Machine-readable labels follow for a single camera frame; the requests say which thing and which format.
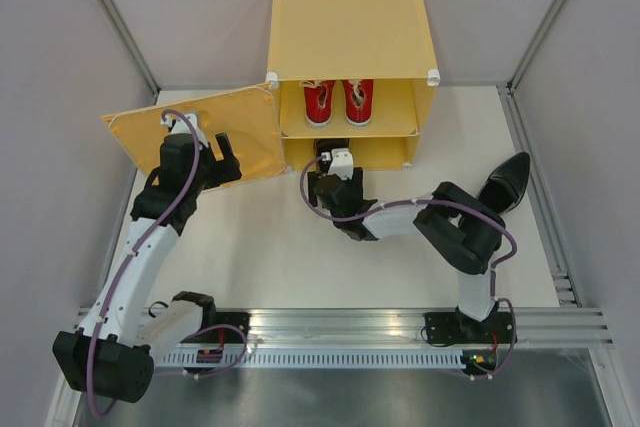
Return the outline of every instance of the red sneaker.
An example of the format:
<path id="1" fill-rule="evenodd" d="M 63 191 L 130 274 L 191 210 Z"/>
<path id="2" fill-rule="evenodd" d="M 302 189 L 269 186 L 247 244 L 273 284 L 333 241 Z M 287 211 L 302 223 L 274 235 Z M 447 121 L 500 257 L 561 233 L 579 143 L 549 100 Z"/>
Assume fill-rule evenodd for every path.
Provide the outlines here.
<path id="1" fill-rule="evenodd" d="M 305 80 L 304 101 L 307 105 L 307 122 L 311 127 L 324 127 L 331 118 L 331 95 L 335 80 Z"/>
<path id="2" fill-rule="evenodd" d="M 371 120 L 373 103 L 373 79 L 343 80 L 347 103 L 347 122 L 354 127 L 364 127 Z"/>

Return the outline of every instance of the shoe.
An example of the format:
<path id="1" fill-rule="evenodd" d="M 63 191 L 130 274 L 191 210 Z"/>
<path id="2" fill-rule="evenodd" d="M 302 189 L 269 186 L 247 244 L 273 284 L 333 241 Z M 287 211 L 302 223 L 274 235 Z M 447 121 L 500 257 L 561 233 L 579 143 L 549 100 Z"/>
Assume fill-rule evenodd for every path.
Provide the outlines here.
<path id="1" fill-rule="evenodd" d="M 311 127 L 324 127 L 331 119 L 331 95 L 335 83 L 335 80 L 300 82 L 300 85 L 304 87 L 307 122 Z"/>
<path id="2" fill-rule="evenodd" d="M 347 122 L 354 127 L 364 127 L 371 120 L 373 103 L 373 79 L 343 80 L 347 104 Z"/>
<path id="3" fill-rule="evenodd" d="M 530 170 L 529 154 L 514 155 L 491 172 L 477 199 L 498 215 L 513 210 L 527 191 Z"/>

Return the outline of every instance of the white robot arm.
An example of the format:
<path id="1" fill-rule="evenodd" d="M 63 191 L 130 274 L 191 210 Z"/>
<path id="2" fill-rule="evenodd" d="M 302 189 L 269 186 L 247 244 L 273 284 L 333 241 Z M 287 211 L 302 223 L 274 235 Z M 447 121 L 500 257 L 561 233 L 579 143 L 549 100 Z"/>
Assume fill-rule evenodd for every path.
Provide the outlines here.
<path id="1" fill-rule="evenodd" d="M 529 177 L 528 154 L 516 154 L 501 164 L 477 197 L 450 182 L 443 182 L 433 194 L 421 199 L 379 202 L 364 199 L 362 169 L 354 166 L 346 141 L 319 141 L 316 153 L 321 158 L 319 168 L 308 174 L 312 208 L 320 200 L 331 212 L 334 225 L 354 240 L 424 235 L 457 270 L 460 314 L 472 322 L 482 323 L 495 312 L 495 278 L 489 261 L 502 237 L 496 225 L 504 229 L 500 215 L 513 209 L 524 196 Z M 428 199 L 435 199 L 436 203 L 438 200 L 453 202 L 461 206 L 461 210 L 426 205 L 432 202 Z M 467 215 L 473 214 L 470 211 L 482 214 L 493 226 Z M 343 221 L 351 217 L 360 218 Z"/>
<path id="2" fill-rule="evenodd" d="M 194 332 L 215 323 L 212 297 L 181 292 L 161 315 L 138 328 L 153 282 L 195 212 L 197 197 L 205 189 L 241 177 L 225 134 L 216 135 L 223 155 L 217 160 L 198 128 L 197 116 L 172 113 L 175 120 L 163 121 L 169 135 L 160 147 L 160 165 L 134 200 L 132 222 L 116 264 L 120 268 L 112 269 L 78 329 L 59 332 L 53 344 L 71 388 L 90 392 L 90 397 L 95 393 L 137 402 L 149 386 L 154 361 Z"/>

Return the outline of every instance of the white floor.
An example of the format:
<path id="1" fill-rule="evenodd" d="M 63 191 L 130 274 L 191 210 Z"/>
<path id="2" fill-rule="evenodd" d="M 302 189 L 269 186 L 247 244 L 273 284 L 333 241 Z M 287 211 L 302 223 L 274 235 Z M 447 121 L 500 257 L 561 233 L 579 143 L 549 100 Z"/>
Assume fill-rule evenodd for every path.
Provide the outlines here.
<path id="1" fill-rule="evenodd" d="M 163 91 L 158 104 L 207 94 Z M 475 193 L 513 153 L 495 88 L 441 87 L 414 167 L 365 172 L 365 197 L 417 197 L 445 180 Z M 130 202 L 143 183 L 138 174 Z M 499 269 L 499 296 L 557 307 L 529 199 L 505 221 L 519 253 Z M 124 231 L 128 224 L 127 216 Z M 354 242 L 304 206 L 298 174 L 203 193 L 147 305 L 182 290 L 210 294 L 220 308 L 434 308 L 458 299 L 454 269 L 422 236 Z"/>

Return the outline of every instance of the open cabinet door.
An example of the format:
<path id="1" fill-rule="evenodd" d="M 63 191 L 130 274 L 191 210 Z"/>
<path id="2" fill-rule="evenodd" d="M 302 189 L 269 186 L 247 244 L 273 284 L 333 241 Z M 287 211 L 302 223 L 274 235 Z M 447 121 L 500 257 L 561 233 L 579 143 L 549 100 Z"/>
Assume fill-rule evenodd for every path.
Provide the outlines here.
<path id="1" fill-rule="evenodd" d="M 165 109 L 198 115 L 217 158 L 221 153 L 215 135 L 225 132 L 240 162 L 242 179 L 225 185 L 278 175 L 285 170 L 274 98 L 267 84 L 175 104 L 105 115 L 103 122 L 145 175 L 160 164 L 159 147 L 167 135 L 160 123 Z"/>

